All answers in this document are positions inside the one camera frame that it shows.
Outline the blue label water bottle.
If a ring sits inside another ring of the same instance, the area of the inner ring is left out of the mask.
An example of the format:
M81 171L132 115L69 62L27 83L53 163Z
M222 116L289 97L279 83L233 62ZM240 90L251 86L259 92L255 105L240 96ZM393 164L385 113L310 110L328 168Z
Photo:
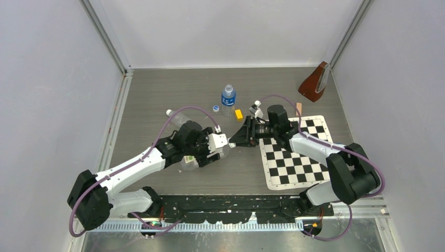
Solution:
M230 117L235 113L236 91L231 84L227 84L221 93L221 111Z

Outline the fruit label plastic bottle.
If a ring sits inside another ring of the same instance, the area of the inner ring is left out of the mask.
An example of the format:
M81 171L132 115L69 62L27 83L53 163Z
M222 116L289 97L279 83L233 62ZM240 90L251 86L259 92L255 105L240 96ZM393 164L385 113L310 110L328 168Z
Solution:
M211 156L218 153L220 155L220 159L224 159L229 155L230 150L235 147L236 147L236 145L234 143L228 143L224 147L218 148L214 153L212 153ZM178 170L180 172L192 171L198 167L199 167L198 162L196 161L196 159L193 156L184 156L184 158L181 160L181 168Z

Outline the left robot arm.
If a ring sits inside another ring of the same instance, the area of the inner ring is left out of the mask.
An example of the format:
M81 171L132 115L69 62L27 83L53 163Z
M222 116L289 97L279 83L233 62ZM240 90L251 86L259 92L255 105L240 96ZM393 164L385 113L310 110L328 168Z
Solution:
M90 231L109 217L133 212L157 216L161 210L160 199L151 187L126 193L123 190L152 173L179 163L186 156L194 157L198 167L218 161L227 144L227 137L219 127L202 128L188 121L120 165L96 174L90 170L81 172L67 199L72 209L70 224L77 219L85 231Z

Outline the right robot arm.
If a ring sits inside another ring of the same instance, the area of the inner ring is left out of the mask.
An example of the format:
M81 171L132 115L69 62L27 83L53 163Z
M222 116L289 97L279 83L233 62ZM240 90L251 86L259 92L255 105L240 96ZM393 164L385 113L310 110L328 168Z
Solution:
M305 215L314 215L324 203L350 205L383 189L384 179L359 144L334 144L307 134L297 122L289 120L287 111L279 104L270 106L267 114L267 121L247 116L229 143L236 147L254 147L261 139L273 139L279 147L325 166L329 181L300 193L299 206Z

